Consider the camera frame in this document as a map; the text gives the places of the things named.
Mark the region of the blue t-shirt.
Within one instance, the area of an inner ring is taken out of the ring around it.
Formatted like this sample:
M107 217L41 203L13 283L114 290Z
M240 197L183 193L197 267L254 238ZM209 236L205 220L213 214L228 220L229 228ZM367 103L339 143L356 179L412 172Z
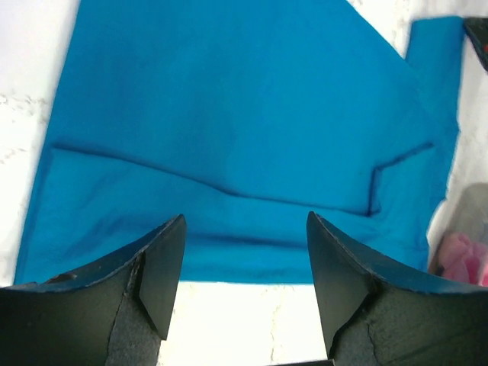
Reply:
M14 280L183 214L183 277L307 283L306 220L420 271L458 134L459 17L407 54L346 1L83 1Z

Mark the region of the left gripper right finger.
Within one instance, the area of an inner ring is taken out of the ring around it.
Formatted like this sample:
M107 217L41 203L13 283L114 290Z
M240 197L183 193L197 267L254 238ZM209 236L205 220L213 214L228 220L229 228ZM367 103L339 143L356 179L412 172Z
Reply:
M327 356L336 365L485 365L487 290L416 270L307 218Z

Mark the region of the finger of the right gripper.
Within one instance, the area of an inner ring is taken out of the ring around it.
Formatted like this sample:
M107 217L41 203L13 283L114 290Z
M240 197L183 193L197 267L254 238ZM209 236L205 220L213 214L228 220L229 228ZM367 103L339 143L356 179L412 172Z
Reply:
M465 18L464 29L473 45L481 66L485 71L488 71L488 18Z

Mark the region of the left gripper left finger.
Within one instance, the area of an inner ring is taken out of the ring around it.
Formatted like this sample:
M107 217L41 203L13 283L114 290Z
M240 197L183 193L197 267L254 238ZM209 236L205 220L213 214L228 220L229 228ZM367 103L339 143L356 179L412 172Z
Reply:
M154 365L167 339L185 251L176 216L50 280L1 290L3 365Z

